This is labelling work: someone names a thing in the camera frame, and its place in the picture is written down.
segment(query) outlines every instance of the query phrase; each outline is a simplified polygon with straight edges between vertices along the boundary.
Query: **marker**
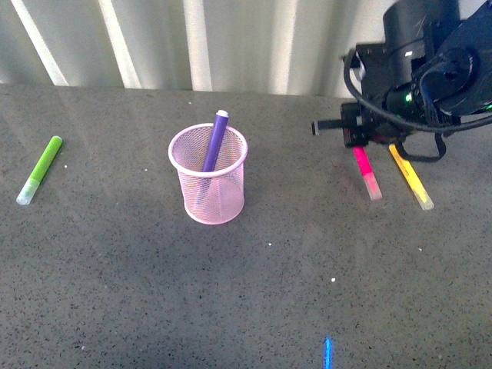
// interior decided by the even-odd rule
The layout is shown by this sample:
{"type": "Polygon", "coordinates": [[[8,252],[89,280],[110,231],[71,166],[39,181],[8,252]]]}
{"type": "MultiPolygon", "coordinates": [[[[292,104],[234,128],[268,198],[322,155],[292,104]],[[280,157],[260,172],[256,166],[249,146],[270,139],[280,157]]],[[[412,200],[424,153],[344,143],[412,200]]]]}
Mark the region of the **marker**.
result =
{"type": "Polygon", "coordinates": [[[369,158],[366,155],[364,147],[355,146],[352,150],[354,152],[355,160],[357,160],[357,164],[359,165],[359,169],[361,170],[367,192],[369,192],[369,197],[372,201],[381,200],[383,195],[381,194],[381,190],[377,184],[376,177],[374,176],[371,163],[369,162],[369,158]]]}
{"type": "Polygon", "coordinates": [[[214,171],[218,152],[222,145],[222,138],[224,138],[225,128],[228,126],[228,120],[229,114],[224,110],[219,110],[215,115],[215,122],[212,127],[212,133],[201,171],[214,171]]]}
{"type": "Polygon", "coordinates": [[[429,197],[427,191],[425,191],[424,185],[417,176],[417,173],[415,173],[412,164],[410,164],[409,161],[403,159],[400,154],[398,154],[398,150],[394,145],[390,145],[390,153],[393,155],[393,159],[397,162],[398,167],[400,167],[401,173],[407,180],[408,185],[410,186],[422,209],[433,209],[434,203],[429,197]]]}
{"type": "Polygon", "coordinates": [[[331,369],[331,340],[329,337],[324,340],[324,369],[331,369]]]}
{"type": "Polygon", "coordinates": [[[48,146],[46,146],[45,152],[38,160],[38,163],[34,167],[31,175],[28,180],[25,182],[24,187],[21,190],[21,193],[18,194],[17,203],[19,205],[27,205],[31,202],[34,193],[39,187],[39,184],[43,180],[46,172],[49,169],[49,166],[52,164],[53,159],[55,158],[58,150],[62,146],[62,139],[58,136],[53,136],[48,146]]]}

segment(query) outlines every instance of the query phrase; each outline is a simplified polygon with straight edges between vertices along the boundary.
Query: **black cable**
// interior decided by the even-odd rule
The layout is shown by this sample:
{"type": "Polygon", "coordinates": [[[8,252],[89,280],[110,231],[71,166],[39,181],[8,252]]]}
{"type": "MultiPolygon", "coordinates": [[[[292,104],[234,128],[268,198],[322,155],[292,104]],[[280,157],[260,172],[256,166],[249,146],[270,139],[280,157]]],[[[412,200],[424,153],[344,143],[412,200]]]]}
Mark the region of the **black cable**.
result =
{"type": "Polygon", "coordinates": [[[465,125],[451,126],[451,127],[430,127],[428,125],[423,125],[422,123],[415,121],[408,121],[407,119],[403,119],[389,111],[384,110],[383,108],[378,107],[372,102],[366,100],[364,96],[355,88],[354,84],[351,80],[351,62],[355,56],[355,49],[352,48],[344,62],[344,81],[347,86],[348,91],[361,103],[361,105],[366,108],[372,110],[374,113],[380,115],[382,118],[387,119],[397,125],[401,125],[405,128],[413,128],[419,131],[424,132],[433,132],[433,133],[453,133],[459,131],[467,131],[468,129],[479,128],[484,125],[489,125],[492,123],[492,115],[485,118],[480,118],[475,121],[471,121],[466,123],[465,125]]]}

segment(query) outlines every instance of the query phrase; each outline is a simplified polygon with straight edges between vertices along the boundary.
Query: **pencil cup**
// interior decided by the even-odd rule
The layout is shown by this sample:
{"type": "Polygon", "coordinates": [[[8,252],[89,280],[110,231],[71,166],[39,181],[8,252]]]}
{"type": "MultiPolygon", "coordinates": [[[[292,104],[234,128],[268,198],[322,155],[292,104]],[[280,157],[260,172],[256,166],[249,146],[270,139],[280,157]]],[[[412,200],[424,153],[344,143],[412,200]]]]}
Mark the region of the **pencil cup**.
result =
{"type": "Polygon", "coordinates": [[[244,136],[227,127],[215,170],[201,171],[212,132],[212,123],[179,132],[169,144],[169,160],[178,170],[184,209],[204,224],[222,224],[238,216],[244,206],[244,136]]]}

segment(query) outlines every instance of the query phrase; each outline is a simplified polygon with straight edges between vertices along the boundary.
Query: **purple marker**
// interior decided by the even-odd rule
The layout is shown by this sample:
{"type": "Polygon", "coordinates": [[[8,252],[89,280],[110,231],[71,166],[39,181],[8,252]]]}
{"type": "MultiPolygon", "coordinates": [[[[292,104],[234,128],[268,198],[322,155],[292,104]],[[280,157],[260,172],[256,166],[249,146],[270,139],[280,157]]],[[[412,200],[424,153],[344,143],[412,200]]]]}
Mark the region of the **purple marker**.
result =
{"type": "Polygon", "coordinates": [[[221,149],[225,128],[228,126],[228,120],[229,114],[224,110],[219,110],[215,115],[215,122],[212,127],[212,134],[210,136],[210,141],[208,142],[207,154],[205,155],[201,171],[214,171],[218,152],[221,149]]]}

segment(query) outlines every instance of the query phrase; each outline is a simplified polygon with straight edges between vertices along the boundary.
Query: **green marker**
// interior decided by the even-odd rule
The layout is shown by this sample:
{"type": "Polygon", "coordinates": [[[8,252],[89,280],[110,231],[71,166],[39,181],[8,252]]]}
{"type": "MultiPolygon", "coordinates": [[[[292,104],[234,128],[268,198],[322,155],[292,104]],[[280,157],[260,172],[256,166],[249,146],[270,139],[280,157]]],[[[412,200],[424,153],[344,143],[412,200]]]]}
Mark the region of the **green marker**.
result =
{"type": "Polygon", "coordinates": [[[31,202],[34,193],[39,187],[39,184],[43,180],[46,172],[49,169],[49,166],[52,164],[53,159],[55,158],[58,150],[62,146],[62,139],[58,136],[53,136],[49,141],[48,146],[46,146],[45,152],[39,158],[38,163],[34,167],[31,175],[28,180],[25,182],[24,187],[21,190],[21,193],[18,194],[17,203],[19,205],[27,205],[31,202]]]}

